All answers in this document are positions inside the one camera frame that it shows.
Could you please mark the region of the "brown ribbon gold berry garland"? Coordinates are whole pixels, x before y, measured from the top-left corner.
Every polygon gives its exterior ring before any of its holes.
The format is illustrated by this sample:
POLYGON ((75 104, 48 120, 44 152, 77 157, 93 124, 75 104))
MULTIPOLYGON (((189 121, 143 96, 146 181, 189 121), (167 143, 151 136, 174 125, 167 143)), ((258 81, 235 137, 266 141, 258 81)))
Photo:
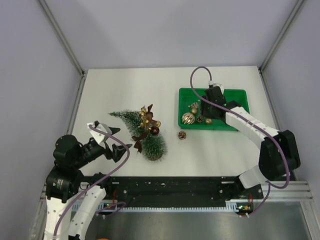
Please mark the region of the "brown ribbon gold berry garland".
POLYGON ((150 134, 150 128, 155 126, 155 121, 153 119, 154 114, 152 112, 153 104, 150 104, 148 107, 142 107, 139 112, 140 124, 139 129, 142 129, 143 132, 139 136, 133 135, 131 138, 135 142, 134 148, 141 154, 142 153, 142 140, 147 138, 150 134))

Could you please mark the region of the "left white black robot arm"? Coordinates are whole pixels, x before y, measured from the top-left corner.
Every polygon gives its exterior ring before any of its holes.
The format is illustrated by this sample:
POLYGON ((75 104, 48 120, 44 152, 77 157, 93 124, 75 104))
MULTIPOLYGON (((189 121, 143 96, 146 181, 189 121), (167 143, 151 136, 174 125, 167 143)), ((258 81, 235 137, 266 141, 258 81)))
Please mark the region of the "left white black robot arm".
POLYGON ((88 143, 82 144, 71 134, 60 137, 53 152, 54 167, 46 178, 45 240, 83 240, 103 198, 114 191, 108 183, 110 174, 96 173, 85 177, 81 168, 100 156, 118 162, 129 154, 131 144, 118 140, 108 146, 109 138, 120 128, 109 127, 98 121, 88 123, 91 134, 88 143))

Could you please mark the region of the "gold bell ornament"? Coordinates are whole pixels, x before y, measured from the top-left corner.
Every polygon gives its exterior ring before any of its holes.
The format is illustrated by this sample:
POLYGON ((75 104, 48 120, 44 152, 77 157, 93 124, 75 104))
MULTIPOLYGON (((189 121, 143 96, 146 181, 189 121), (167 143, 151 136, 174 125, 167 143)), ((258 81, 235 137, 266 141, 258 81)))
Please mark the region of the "gold bell ornament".
POLYGON ((159 128, 159 127, 161 126, 161 122, 158 121, 158 120, 156 120, 155 123, 154 123, 154 125, 159 128))

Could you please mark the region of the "small green christmas tree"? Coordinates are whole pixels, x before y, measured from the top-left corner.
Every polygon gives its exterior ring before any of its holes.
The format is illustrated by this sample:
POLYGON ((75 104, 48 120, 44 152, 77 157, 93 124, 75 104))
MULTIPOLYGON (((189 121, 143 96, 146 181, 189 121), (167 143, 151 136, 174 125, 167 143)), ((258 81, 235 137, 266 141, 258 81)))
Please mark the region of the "small green christmas tree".
POLYGON ((167 153, 167 144, 160 133, 161 122, 154 119, 152 107, 151 104, 140 110, 114 111, 109 115, 123 121, 137 152, 155 162, 167 153))

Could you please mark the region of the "pine cone ornament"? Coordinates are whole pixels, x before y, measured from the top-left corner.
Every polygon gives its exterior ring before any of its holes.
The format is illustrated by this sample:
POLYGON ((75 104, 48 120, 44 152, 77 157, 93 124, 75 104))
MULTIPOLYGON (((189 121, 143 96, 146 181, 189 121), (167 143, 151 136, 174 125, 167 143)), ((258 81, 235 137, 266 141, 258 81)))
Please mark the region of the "pine cone ornament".
POLYGON ((203 118, 201 115, 198 115, 197 118, 196 118, 196 121, 197 121, 198 123, 202 123, 203 120, 204 120, 204 118, 203 118))
POLYGON ((181 130, 181 131, 178 132, 177 137, 180 140, 184 140, 187 137, 187 133, 185 131, 181 130))

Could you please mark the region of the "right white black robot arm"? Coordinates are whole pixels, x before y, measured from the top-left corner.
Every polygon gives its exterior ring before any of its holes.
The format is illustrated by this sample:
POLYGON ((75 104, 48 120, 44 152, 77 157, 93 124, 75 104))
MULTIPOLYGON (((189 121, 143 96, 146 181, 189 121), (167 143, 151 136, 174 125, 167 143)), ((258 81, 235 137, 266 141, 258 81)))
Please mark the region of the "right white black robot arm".
POLYGON ((234 178, 232 190, 237 197, 245 198, 252 187, 275 181, 300 167, 295 135, 289 130, 269 127, 251 116, 237 101, 227 101, 219 85, 211 85, 204 91, 200 112, 206 118, 235 128, 260 151, 257 165, 234 178))

